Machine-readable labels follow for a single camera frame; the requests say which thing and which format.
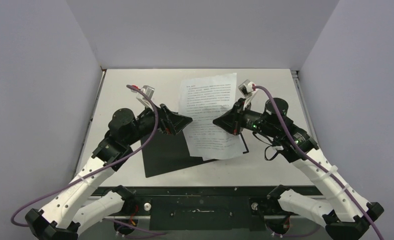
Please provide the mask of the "white folder with black inside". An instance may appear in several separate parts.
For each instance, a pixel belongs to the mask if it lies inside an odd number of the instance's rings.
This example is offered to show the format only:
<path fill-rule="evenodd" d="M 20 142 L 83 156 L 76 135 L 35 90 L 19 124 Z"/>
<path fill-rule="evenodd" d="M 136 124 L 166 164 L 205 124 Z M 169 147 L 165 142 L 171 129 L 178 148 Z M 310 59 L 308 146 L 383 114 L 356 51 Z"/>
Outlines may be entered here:
<path fill-rule="evenodd" d="M 177 135 L 156 133 L 142 150 L 142 158 L 146 178 L 216 161 L 190 156 L 182 132 Z"/>

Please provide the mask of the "white paper sheet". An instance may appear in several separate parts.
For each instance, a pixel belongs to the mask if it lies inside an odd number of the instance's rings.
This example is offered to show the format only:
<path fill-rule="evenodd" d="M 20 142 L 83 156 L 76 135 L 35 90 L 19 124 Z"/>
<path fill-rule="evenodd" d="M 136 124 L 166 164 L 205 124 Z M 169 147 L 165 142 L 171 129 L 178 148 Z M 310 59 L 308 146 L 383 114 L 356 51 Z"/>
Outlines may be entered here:
<path fill-rule="evenodd" d="M 229 134 L 212 123 L 232 108 L 236 90 L 236 73 L 181 82 L 178 112 L 193 119 L 183 131 L 190 156 L 220 159 L 244 154 L 245 147 L 239 136 Z"/>

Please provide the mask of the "printed paper sheet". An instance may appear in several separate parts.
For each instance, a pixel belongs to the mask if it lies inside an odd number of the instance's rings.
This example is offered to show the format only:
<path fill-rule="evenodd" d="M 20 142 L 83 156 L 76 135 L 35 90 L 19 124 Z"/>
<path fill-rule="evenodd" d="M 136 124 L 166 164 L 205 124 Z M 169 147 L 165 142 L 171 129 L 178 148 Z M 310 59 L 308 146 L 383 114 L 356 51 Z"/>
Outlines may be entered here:
<path fill-rule="evenodd" d="M 203 156 L 202 157 L 202 160 L 203 161 L 205 161 L 205 162 L 208 162 L 208 161 L 218 161 L 218 160 L 228 160 L 228 159 L 232 159 L 231 157 L 230 158 L 214 158 L 214 157 L 205 157 L 205 156 Z"/>

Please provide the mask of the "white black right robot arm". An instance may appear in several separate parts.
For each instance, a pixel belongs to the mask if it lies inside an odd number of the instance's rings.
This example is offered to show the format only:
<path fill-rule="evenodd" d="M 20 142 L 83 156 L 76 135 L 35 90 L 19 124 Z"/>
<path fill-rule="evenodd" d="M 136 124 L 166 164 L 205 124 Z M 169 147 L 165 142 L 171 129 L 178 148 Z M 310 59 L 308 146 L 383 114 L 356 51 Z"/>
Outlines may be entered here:
<path fill-rule="evenodd" d="M 279 185 L 267 195 L 271 213 L 305 217 L 324 227 L 334 240 L 360 239 L 384 208 L 362 197 L 339 175 L 317 142 L 288 118 L 288 108 L 285 100 L 276 97 L 266 101 L 264 111 L 258 113 L 241 98 L 213 123 L 233 135 L 247 129 L 267 138 L 276 154 L 307 176 L 325 197 L 319 201 Z"/>

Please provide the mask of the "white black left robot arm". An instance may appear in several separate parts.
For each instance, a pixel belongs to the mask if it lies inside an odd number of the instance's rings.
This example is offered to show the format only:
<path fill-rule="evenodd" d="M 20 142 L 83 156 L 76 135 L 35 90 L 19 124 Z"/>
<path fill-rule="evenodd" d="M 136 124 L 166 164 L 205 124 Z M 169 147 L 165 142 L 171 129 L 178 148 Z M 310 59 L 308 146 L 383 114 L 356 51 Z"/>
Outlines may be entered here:
<path fill-rule="evenodd" d="M 54 200 L 42 209 L 31 209 L 25 216 L 32 234 L 39 240 L 52 240 L 67 236 L 76 238 L 73 214 L 78 207 L 113 175 L 123 163 L 135 154 L 131 145 L 148 137 L 150 141 L 157 130 L 168 135 L 181 132 L 192 118 L 172 112 L 164 104 L 147 107 L 135 116 L 128 108 L 117 110 L 108 124 L 108 132 L 82 171 L 67 187 L 55 194 Z"/>

